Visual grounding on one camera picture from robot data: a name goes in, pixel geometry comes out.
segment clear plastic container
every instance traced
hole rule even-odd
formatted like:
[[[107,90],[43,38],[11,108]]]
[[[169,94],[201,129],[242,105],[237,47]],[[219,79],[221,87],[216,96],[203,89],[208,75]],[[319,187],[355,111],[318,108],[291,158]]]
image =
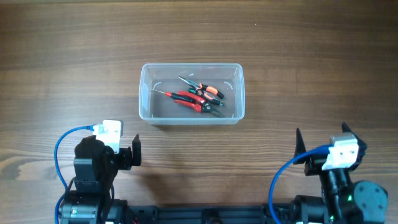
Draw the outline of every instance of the clear plastic container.
[[[177,93],[190,88],[178,76],[217,88],[224,106],[211,105],[225,117],[198,113],[151,89]],[[139,116],[153,125],[236,124],[244,116],[243,69],[236,63],[148,63],[142,67]]]

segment cable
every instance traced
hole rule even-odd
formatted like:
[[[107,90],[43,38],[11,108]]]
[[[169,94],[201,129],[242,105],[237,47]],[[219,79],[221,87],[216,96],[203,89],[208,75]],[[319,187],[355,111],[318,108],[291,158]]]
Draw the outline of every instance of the cable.
[[[63,177],[62,177],[62,174],[61,174],[61,171],[60,171],[60,167],[59,167],[59,165],[58,165],[58,154],[57,154],[57,153],[58,153],[58,147],[59,147],[59,145],[60,145],[62,139],[64,139],[68,134],[70,134],[70,133],[72,133],[72,132],[74,132],[74,131],[85,130],[85,129],[94,131],[93,126],[94,126],[94,125],[89,125],[89,126],[82,126],[82,127],[73,128],[73,129],[71,129],[71,130],[65,132],[65,134],[63,134],[63,135],[60,137],[60,139],[57,141],[57,143],[56,143],[56,145],[55,145],[55,148],[54,148],[55,170],[57,171],[57,174],[58,174],[58,176],[60,177],[61,182],[62,182],[63,186],[65,187],[65,190],[68,188],[68,185],[67,185],[67,183],[65,182],[65,179],[63,179]],[[57,204],[56,204],[56,206],[55,206],[55,212],[54,212],[54,214],[55,214],[54,216],[55,216],[55,217],[54,217],[54,218],[55,218],[55,223],[56,223],[56,224],[59,224],[59,220],[58,220],[58,210],[59,210],[59,208],[60,208],[60,204],[61,204],[61,202],[62,202],[64,196],[65,196],[65,194],[63,194],[63,195],[60,197],[60,199],[58,200],[58,202],[57,202]]]
[[[302,158],[304,158],[304,157],[310,156],[310,155],[312,155],[312,154],[328,154],[328,153],[329,153],[329,147],[331,147],[331,146],[332,146],[332,145],[319,146],[319,147],[317,147],[317,148],[315,148],[315,149],[313,149],[313,150],[311,150],[311,151],[304,152],[303,154],[300,154],[300,155],[294,157],[293,159],[291,159],[290,161],[288,161],[288,162],[287,162],[285,165],[283,165],[283,166],[278,170],[278,172],[275,174],[275,177],[274,177],[274,179],[273,179],[272,182],[271,182],[271,186],[269,187],[269,193],[268,193],[268,207],[269,207],[269,211],[270,211],[270,213],[271,213],[271,215],[272,215],[272,218],[274,219],[274,221],[275,221],[277,224],[282,224],[282,223],[280,222],[280,220],[278,219],[278,217],[277,217],[276,214],[275,214],[274,205],[272,204],[272,195],[274,194],[274,187],[275,187],[275,184],[276,184],[276,182],[277,182],[279,176],[281,175],[281,173],[282,173],[289,165],[291,165],[292,163],[294,163],[294,162],[296,162],[296,161],[298,161],[298,160],[300,160],[300,159],[302,159]]]
[[[113,184],[112,184],[112,187],[111,187],[111,195],[112,195],[112,200],[114,199],[114,188],[113,188]]]
[[[57,141],[57,143],[56,143],[56,145],[55,145],[55,149],[54,149],[55,170],[57,171],[57,174],[58,174],[58,176],[60,177],[61,182],[62,182],[63,186],[65,187],[65,189],[68,188],[68,185],[67,185],[67,183],[65,182],[65,180],[64,180],[63,177],[62,177],[62,174],[61,174],[61,171],[60,171],[60,167],[59,167],[59,165],[58,165],[58,155],[57,155],[58,147],[59,147],[59,145],[60,145],[62,139],[64,139],[68,134],[70,134],[70,133],[72,133],[72,132],[74,132],[74,131],[85,130],[85,129],[87,129],[87,130],[92,130],[92,129],[93,129],[93,125],[82,126],[82,127],[78,127],[78,128],[73,128],[73,129],[71,129],[71,130],[65,132],[65,134],[63,134],[63,135],[60,137],[60,139],[58,139],[58,141]]]

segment screwdriver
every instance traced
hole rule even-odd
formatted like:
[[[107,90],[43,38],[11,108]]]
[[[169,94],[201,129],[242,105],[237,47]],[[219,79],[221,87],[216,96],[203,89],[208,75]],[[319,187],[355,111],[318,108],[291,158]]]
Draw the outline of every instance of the screwdriver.
[[[187,101],[187,102],[190,102],[190,103],[194,102],[194,100],[192,98],[187,97],[187,96],[178,95],[176,93],[162,92],[162,91],[159,91],[159,90],[155,90],[155,91],[158,91],[159,93],[163,93],[166,96],[170,97],[171,99],[183,100],[183,101]]]

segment wood grain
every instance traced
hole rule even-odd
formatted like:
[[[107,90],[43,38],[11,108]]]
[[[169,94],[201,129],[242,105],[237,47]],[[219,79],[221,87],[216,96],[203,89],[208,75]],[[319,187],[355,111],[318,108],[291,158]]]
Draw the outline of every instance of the wood grain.
[[[53,223],[63,187],[53,147],[75,126],[124,120],[122,146],[142,141],[142,167],[121,172],[131,205],[251,205],[277,169],[348,124],[368,144],[353,180],[389,191],[398,221],[398,17],[393,2],[132,2],[0,6],[0,222]],[[234,126],[149,126],[138,113],[145,63],[240,63],[246,115]],[[67,137],[59,159],[74,175]],[[320,195],[303,166],[276,200]]]

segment white connector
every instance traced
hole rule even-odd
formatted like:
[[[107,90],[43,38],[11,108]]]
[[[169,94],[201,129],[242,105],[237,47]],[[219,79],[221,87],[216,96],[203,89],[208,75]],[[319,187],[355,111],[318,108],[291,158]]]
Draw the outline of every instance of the white connector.
[[[105,146],[113,149],[114,153],[119,153],[120,137],[123,135],[123,124],[121,121],[104,120],[102,124],[93,126],[95,139],[102,141]]]
[[[329,154],[322,170],[337,168],[349,168],[358,158],[358,140],[353,133],[344,133],[340,136],[330,138],[332,147],[329,147]]]

